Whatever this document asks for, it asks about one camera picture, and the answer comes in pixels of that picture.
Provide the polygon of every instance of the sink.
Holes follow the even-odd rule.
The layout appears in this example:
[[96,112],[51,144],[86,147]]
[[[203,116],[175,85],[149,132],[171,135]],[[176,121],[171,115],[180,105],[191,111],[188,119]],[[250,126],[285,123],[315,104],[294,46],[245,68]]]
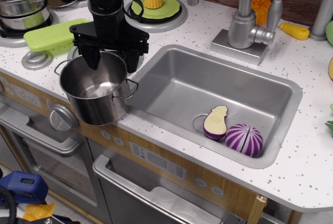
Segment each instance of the sink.
[[[290,80],[179,45],[162,47],[132,80],[139,88],[129,114],[253,168],[275,161],[302,98]],[[260,131],[264,144],[257,156],[204,135],[203,120],[218,105],[228,107],[227,127],[244,123]]]

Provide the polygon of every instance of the dishwasher door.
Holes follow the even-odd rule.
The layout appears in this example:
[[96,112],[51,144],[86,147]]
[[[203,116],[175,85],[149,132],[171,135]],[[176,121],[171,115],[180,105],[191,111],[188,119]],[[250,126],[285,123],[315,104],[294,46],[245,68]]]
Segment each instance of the dishwasher door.
[[115,152],[105,148],[101,151],[100,145],[89,143],[95,158],[93,170],[101,180],[113,224],[223,223],[201,208],[213,212],[219,209],[216,205]]

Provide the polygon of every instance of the green plate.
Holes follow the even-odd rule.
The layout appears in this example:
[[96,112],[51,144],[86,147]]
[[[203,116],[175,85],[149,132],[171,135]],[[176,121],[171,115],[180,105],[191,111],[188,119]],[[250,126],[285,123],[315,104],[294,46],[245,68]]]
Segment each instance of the green plate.
[[[174,16],[176,13],[178,13],[180,8],[180,3],[177,0],[162,0],[163,5],[160,8],[157,9],[149,9],[144,7],[144,14],[142,15],[143,18],[146,19],[164,19],[171,16]],[[139,15],[141,12],[141,7],[138,3],[133,2],[132,3],[132,10],[135,12],[135,14]]]
[[88,22],[91,21],[76,19],[57,25],[50,25],[49,27],[29,31],[24,34],[23,38],[31,51],[50,50],[73,41],[74,35],[69,31],[69,27]]

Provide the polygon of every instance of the stainless steel pot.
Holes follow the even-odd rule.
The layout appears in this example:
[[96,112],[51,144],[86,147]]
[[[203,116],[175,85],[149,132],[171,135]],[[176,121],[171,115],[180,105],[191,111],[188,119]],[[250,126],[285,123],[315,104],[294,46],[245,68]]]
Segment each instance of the stainless steel pot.
[[40,11],[46,0],[0,0],[0,16],[22,17]]
[[32,15],[19,18],[0,16],[0,20],[2,21],[3,25],[9,29],[28,30],[43,24],[48,19],[49,15],[50,12],[48,7],[45,5],[42,10],[35,12]]
[[[106,125],[120,119],[129,109],[130,98],[138,84],[127,77],[126,64],[111,52],[100,52],[97,70],[92,70],[82,56],[69,61],[57,73],[59,83],[67,94],[77,116],[87,124]],[[136,84],[133,93],[128,82]]]

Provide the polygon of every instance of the oven handle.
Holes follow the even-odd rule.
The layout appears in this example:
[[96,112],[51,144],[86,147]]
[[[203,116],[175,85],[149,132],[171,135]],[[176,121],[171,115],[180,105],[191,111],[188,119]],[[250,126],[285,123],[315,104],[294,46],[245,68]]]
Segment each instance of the oven handle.
[[0,124],[4,127],[62,157],[73,156],[79,150],[80,144],[76,140],[67,138],[58,142],[28,126],[29,121],[28,116],[0,102]]
[[104,155],[100,155],[93,164],[93,171],[100,179],[106,180],[140,202],[149,205],[158,212],[180,223],[223,223],[221,219],[163,187],[155,187],[153,190],[147,191],[111,171],[110,167],[110,159]]

